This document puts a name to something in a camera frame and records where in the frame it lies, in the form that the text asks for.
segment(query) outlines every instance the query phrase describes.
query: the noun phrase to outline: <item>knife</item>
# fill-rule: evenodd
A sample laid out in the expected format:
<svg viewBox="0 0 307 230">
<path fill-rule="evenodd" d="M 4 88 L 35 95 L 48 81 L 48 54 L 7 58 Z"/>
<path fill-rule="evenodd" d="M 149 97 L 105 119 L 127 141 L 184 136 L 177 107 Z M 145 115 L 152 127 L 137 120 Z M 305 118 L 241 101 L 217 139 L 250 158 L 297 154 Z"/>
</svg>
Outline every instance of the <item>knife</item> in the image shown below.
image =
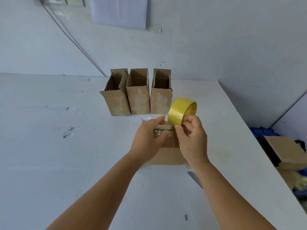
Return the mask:
<svg viewBox="0 0 307 230">
<path fill-rule="evenodd" d="M 201 181 L 199 180 L 198 176 L 191 172 L 191 171 L 188 171 L 188 174 L 190 175 L 191 178 L 193 178 L 193 180 L 202 188 L 203 186 L 201 185 Z"/>
</svg>

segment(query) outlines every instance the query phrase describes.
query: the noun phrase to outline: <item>forearm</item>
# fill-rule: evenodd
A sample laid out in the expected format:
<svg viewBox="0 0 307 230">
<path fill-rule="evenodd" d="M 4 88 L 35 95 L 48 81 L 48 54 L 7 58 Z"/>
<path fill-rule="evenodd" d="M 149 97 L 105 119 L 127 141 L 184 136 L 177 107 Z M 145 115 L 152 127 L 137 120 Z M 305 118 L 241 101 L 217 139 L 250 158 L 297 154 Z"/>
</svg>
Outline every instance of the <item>forearm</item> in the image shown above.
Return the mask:
<svg viewBox="0 0 307 230">
<path fill-rule="evenodd" d="M 141 166 L 141 162 L 126 154 L 46 230 L 108 229 L 132 177 Z"/>
<path fill-rule="evenodd" d="M 221 230 L 275 229 L 211 164 L 195 166 Z"/>
</svg>

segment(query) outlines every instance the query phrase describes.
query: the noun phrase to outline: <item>tape roll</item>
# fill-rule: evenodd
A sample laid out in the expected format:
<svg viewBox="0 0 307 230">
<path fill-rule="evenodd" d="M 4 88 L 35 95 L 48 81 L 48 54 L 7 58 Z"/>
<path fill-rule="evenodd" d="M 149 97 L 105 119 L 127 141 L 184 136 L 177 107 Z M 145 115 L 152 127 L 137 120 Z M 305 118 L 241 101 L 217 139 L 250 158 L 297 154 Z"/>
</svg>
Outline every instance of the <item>tape roll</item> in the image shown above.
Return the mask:
<svg viewBox="0 0 307 230">
<path fill-rule="evenodd" d="M 183 116 L 195 115 L 197 110 L 197 102 L 186 99 L 184 97 L 177 98 L 172 104 L 167 121 L 175 126 L 181 125 Z"/>
</svg>

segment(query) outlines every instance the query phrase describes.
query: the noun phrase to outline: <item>cardboard box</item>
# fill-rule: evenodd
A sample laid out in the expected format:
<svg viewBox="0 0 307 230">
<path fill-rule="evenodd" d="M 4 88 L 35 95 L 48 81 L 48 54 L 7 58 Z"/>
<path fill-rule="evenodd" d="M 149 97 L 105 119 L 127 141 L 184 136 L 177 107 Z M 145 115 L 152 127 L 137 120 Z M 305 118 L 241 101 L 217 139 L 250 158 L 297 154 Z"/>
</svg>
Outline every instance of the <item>cardboard box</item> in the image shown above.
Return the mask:
<svg viewBox="0 0 307 230">
<path fill-rule="evenodd" d="M 111 69 L 111 76 L 104 91 L 100 91 L 111 115 L 130 115 L 127 97 L 128 69 Z"/>
<path fill-rule="evenodd" d="M 150 97 L 150 112 L 166 115 L 172 100 L 171 70 L 154 69 Z"/>
<path fill-rule="evenodd" d="M 131 114 L 149 114 L 148 69 L 131 69 L 127 82 Z"/>
<path fill-rule="evenodd" d="M 304 190 L 306 189 L 307 178 L 300 175 L 294 170 L 277 170 L 280 176 L 284 179 L 287 186 L 292 189 Z"/>
<path fill-rule="evenodd" d="M 307 154 L 286 136 L 264 136 L 263 150 L 278 170 L 301 170 L 307 167 Z"/>
<path fill-rule="evenodd" d="M 175 128 L 166 122 L 164 125 L 158 125 L 154 129 L 154 137 L 157 138 L 163 131 L 169 131 L 169 137 L 159 149 L 158 153 L 147 164 L 150 165 L 188 165 L 183 157 Z"/>
</svg>

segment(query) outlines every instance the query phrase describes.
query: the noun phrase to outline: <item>table surface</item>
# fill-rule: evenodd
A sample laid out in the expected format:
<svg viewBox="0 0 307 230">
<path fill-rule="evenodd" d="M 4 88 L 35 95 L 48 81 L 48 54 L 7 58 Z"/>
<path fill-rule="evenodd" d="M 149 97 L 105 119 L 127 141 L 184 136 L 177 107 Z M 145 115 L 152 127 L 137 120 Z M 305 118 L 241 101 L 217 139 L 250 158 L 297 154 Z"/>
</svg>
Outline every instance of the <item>table surface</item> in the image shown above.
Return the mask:
<svg viewBox="0 0 307 230">
<path fill-rule="evenodd" d="M 111 116 L 99 93 L 107 79 L 0 76 L 1 229 L 46 228 L 129 150 L 141 117 L 156 116 Z M 172 80 L 172 87 L 172 100 L 197 101 L 209 159 L 233 187 L 277 229 L 306 227 L 305 212 L 218 82 Z M 71 127 L 74 137 L 63 138 Z M 219 227 L 186 166 L 148 165 L 110 229 Z"/>
</svg>

